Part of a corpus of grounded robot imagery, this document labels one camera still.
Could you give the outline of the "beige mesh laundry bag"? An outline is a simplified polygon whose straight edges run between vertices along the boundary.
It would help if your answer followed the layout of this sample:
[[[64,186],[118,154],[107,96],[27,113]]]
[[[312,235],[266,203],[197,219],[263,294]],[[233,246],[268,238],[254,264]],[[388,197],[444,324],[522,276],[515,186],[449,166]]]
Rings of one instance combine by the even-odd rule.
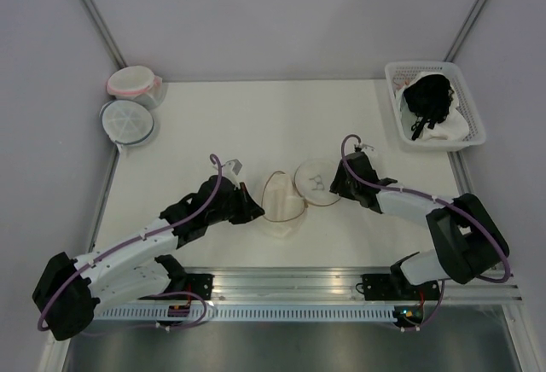
[[[293,173],[273,171],[256,191],[264,216],[259,229],[270,237],[286,239],[295,234],[311,207],[330,207],[340,197],[330,191],[337,165],[329,159],[308,159]]]

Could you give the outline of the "black lace bra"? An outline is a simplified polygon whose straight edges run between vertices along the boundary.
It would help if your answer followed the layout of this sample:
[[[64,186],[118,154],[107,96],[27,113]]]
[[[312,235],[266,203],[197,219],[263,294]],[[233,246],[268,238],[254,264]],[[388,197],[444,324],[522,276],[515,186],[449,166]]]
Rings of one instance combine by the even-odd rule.
[[[441,73],[428,74],[409,85],[403,92],[407,108],[416,116],[411,140],[421,137],[425,128],[433,129],[445,122],[453,102],[450,81]]]

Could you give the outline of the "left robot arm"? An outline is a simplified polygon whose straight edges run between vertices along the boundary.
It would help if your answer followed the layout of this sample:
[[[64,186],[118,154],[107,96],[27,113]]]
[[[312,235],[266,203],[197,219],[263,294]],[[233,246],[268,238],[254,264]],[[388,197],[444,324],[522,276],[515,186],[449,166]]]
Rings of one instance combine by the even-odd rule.
[[[67,340],[116,305],[181,298],[186,273],[171,252],[198,240],[214,224],[247,224],[262,216],[264,209],[244,183],[214,175],[119,244],[76,258],[56,254],[32,293],[40,311],[38,330]]]

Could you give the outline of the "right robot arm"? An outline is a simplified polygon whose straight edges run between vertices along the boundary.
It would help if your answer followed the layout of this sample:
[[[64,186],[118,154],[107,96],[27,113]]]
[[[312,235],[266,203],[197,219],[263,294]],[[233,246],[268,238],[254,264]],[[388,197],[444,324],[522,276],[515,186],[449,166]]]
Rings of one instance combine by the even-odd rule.
[[[440,281],[494,282],[485,272],[508,265],[508,244],[473,194],[445,201],[404,188],[394,179],[380,179],[362,151],[341,159],[330,191],[370,211],[418,224],[432,238],[433,249],[400,259],[389,274],[364,275],[368,300],[411,299],[420,288],[429,299],[437,299]]]

